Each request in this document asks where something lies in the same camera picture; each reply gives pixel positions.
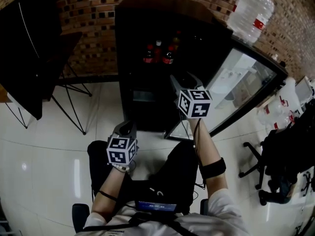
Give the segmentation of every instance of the refrigerator door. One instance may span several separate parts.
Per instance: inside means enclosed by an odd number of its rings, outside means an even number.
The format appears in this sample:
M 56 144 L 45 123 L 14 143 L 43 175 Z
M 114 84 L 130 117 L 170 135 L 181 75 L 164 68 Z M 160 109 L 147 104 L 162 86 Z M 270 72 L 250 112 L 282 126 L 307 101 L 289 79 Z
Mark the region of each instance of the refrigerator door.
M 212 105 L 204 122 L 212 136 L 237 121 L 264 100 L 286 77 L 286 72 L 254 49 L 236 42 L 219 71 L 205 88 Z M 192 139 L 187 120 L 165 138 Z

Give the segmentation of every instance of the black strap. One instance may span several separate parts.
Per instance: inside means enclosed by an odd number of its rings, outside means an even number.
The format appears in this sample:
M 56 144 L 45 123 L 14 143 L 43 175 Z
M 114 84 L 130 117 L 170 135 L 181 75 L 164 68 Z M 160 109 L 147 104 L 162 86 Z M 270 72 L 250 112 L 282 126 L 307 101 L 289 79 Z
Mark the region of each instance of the black strap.
M 163 219 L 161 217 L 153 216 L 147 213 L 136 213 L 130 220 L 129 224 L 125 225 L 117 225 L 117 226 L 90 226 L 84 228 L 83 232 L 93 232 L 93 231 L 109 231 L 109 230 L 117 230 L 117 229 L 124 229 L 130 227 L 139 226 L 141 223 L 145 223 L 148 221 L 158 221 L 162 224 L 168 225 L 170 228 L 177 231 L 182 236 L 196 236 L 196 234 L 191 233 L 186 228 L 182 227 L 181 224 L 174 220 Z
M 107 193 L 105 193 L 105 192 L 103 192 L 103 191 L 98 191 L 100 194 L 102 194 L 103 196 L 105 196 L 105 197 L 107 197 L 107 198 L 109 198 L 109 199 L 111 199 L 111 200 L 114 200 L 114 201 L 116 201 L 117 202 L 117 198 L 115 198 L 115 197 L 113 197 L 113 196 L 111 196 L 111 195 L 108 195 Z
M 219 176 L 223 174 L 225 170 L 226 165 L 223 158 L 215 163 L 200 167 L 200 173 L 203 179 Z

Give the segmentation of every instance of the knee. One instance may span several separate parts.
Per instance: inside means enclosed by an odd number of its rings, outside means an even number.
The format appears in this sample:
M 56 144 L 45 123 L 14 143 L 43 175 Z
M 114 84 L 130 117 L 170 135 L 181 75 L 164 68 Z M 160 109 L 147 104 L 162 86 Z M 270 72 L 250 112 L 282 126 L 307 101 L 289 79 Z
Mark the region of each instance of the knee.
M 105 141 L 94 141 L 88 146 L 88 154 L 97 152 L 97 151 L 105 151 L 107 148 L 107 142 Z
M 181 154 L 195 157 L 196 151 L 193 147 L 193 141 L 182 141 L 177 146 L 180 147 Z

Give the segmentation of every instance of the black armband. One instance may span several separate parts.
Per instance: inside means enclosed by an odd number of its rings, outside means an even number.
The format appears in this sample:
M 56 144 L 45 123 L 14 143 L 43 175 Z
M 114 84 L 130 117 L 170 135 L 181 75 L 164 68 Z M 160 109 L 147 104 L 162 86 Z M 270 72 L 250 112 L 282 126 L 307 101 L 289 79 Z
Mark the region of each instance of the black armband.
M 105 197 L 107 197 L 107 198 L 109 198 L 109 199 L 114 200 L 114 201 L 117 202 L 117 198 L 114 198 L 113 196 L 108 195 L 107 193 L 105 193 L 105 192 L 103 192 L 103 191 L 98 191 L 98 192 L 99 192 L 100 194 L 102 194 L 103 196 L 105 196 Z
M 225 170 L 226 165 L 223 158 L 218 162 L 200 167 L 200 173 L 203 179 L 219 176 L 223 174 Z

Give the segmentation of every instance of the white box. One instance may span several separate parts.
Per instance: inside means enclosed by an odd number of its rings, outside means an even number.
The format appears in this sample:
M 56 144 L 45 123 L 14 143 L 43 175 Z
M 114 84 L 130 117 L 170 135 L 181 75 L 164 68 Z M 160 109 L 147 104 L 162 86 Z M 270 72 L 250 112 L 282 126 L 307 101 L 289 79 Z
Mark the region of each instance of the white box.
M 206 117 L 212 99 L 206 90 L 181 90 L 178 101 L 178 108 L 187 118 Z
M 136 140 L 131 138 L 111 137 L 106 151 L 109 163 L 128 165 L 137 153 Z

